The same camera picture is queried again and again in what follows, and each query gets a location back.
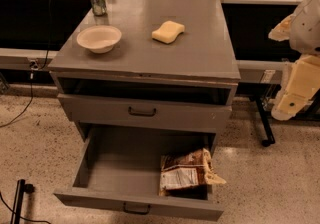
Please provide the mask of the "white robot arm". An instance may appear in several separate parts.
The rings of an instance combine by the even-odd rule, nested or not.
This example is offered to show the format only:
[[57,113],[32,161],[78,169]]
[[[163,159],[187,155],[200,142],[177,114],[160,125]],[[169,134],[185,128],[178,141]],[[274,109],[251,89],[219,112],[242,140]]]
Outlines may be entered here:
[[283,69],[281,89],[271,115],[276,120],[293,118],[320,89],[320,0],[303,0],[268,37],[288,40],[301,56]]

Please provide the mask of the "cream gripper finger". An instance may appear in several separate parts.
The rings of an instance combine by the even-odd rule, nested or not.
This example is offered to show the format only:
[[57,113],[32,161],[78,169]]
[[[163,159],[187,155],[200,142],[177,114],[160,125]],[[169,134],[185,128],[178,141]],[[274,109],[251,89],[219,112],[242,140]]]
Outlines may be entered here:
[[271,116],[279,121],[287,121],[306,105],[307,99],[294,94],[278,93],[271,110]]
[[285,17],[269,32],[268,38],[279,42],[290,40],[294,36],[294,30],[292,29],[294,18],[295,16],[293,14]]

